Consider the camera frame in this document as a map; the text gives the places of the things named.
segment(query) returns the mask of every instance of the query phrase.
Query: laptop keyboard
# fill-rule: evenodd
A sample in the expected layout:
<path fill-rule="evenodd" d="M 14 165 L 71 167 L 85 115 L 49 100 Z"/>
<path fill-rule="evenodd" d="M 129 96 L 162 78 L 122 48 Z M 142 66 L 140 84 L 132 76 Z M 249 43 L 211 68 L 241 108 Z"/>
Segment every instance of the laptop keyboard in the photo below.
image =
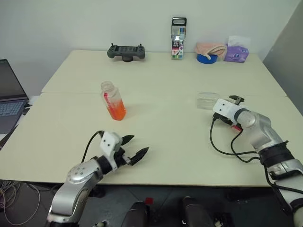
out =
<path fill-rule="evenodd" d="M 0 104 L 0 117 L 17 115 L 23 102 Z"/>

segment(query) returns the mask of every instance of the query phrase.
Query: product box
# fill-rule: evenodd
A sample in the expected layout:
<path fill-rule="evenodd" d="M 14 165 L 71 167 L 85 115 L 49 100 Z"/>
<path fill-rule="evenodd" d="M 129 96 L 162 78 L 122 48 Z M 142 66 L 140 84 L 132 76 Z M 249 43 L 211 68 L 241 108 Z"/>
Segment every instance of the product box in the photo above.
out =
<path fill-rule="evenodd" d="M 232 62 L 245 62 L 247 56 L 249 55 L 248 49 L 241 46 L 227 46 L 227 53 L 225 55 L 224 61 Z"/>
<path fill-rule="evenodd" d="M 171 58 L 182 59 L 186 32 L 186 17 L 173 17 L 171 19 Z"/>

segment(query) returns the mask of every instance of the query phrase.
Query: tissue box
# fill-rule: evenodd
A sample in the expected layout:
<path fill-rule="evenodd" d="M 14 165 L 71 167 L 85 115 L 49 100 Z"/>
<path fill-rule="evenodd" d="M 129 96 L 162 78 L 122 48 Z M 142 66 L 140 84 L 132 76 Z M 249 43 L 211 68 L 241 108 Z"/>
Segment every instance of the tissue box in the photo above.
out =
<path fill-rule="evenodd" d="M 244 47 L 227 46 L 227 53 L 225 55 L 224 61 L 243 63 L 245 62 L 248 55 L 249 55 L 249 51 Z"/>

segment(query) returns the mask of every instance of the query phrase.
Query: blue tape roll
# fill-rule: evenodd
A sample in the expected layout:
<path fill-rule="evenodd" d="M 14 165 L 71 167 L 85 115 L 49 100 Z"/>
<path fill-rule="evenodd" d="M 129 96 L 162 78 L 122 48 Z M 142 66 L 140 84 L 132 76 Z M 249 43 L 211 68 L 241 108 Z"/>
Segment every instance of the blue tape roll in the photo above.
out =
<path fill-rule="evenodd" d="M 198 62 L 203 64 L 213 64 L 217 61 L 218 55 L 210 54 L 209 56 L 211 57 L 210 60 L 201 54 L 197 54 L 197 60 Z"/>

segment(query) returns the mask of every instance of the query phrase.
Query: tissue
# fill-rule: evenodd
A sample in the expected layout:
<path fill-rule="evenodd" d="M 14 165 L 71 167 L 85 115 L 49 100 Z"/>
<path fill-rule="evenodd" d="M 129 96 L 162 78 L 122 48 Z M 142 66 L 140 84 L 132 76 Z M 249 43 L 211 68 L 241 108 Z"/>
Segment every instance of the tissue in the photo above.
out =
<path fill-rule="evenodd" d="M 249 37 L 231 35 L 228 38 L 227 53 L 224 61 L 244 63 L 249 55 L 251 39 Z"/>

